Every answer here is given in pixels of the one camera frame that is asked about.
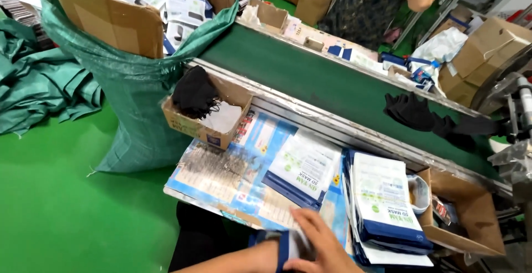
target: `person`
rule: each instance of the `person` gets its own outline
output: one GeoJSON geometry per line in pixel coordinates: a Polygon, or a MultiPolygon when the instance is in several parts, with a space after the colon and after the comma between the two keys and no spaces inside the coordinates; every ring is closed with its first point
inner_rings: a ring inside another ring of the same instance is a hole
{"type": "MultiPolygon", "coordinates": [[[[434,0],[407,0],[412,11],[424,11],[434,0]]],[[[333,0],[318,22],[323,32],[377,51],[404,0],[333,0]]]]}
{"type": "MultiPolygon", "coordinates": [[[[301,208],[291,210],[291,214],[314,245],[316,261],[290,259],[283,265],[283,271],[363,272],[347,255],[317,212],[301,208]]],[[[169,272],[174,269],[175,273],[274,273],[276,271],[279,243],[275,239],[266,240],[250,248],[216,255],[224,249],[226,252],[232,250],[231,241],[228,241],[219,229],[220,226],[216,224],[221,217],[191,205],[183,205],[181,202],[178,203],[177,215],[181,231],[169,272]]]]}

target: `dark pants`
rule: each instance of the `dark pants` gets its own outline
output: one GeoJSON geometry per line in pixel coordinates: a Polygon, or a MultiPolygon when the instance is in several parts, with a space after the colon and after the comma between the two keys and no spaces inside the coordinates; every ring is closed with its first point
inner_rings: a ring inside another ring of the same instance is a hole
{"type": "MultiPolygon", "coordinates": [[[[177,221],[180,230],[173,252],[169,272],[181,270],[197,263],[245,248],[243,241],[230,237],[224,227],[223,217],[183,202],[177,203],[177,221]]],[[[230,228],[240,229],[247,237],[252,229],[226,222],[230,228]]]]}

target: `green conveyor belt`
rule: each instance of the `green conveyor belt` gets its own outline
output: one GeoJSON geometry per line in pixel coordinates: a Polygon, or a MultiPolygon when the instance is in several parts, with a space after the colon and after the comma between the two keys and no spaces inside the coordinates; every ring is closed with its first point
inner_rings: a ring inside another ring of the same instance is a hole
{"type": "MultiPolygon", "coordinates": [[[[360,73],[331,60],[272,39],[242,25],[232,25],[201,56],[213,65],[252,79],[318,108],[375,130],[428,153],[497,178],[486,158],[492,154],[485,137],[476,138],[474,153],[462,151],[433,133],[418,132],[392,120],[382,110],[384,94],[407,93],[402,88],[360,73]]],[[[440,116],[459,113],[429,101],[440,116]]]]}

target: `green woven sack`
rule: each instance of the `green woven sack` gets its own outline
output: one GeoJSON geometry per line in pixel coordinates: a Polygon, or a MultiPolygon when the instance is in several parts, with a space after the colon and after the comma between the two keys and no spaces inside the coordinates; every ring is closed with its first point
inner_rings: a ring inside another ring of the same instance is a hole
{"type": "Polygon", "coordinates": [[[150,59],[79,30],[58,0],[41,1],[45,32],[93,74],[120,121],[113,145],[96,170],[134,172],[175,165],[191,138],[168,126],[159,102],[182,76],[182,64],[233,23],[238,2],[197,28],[173,56],[150,59]]]}

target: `patterned clothing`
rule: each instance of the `patterned clothing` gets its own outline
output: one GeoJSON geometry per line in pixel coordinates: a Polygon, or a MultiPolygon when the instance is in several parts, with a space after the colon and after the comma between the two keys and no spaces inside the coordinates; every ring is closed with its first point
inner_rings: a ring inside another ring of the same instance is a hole
{"type": "Polygon", "coordinates": [[[336,0],[318,28],[376,51],[405,0],[336,0]]]}

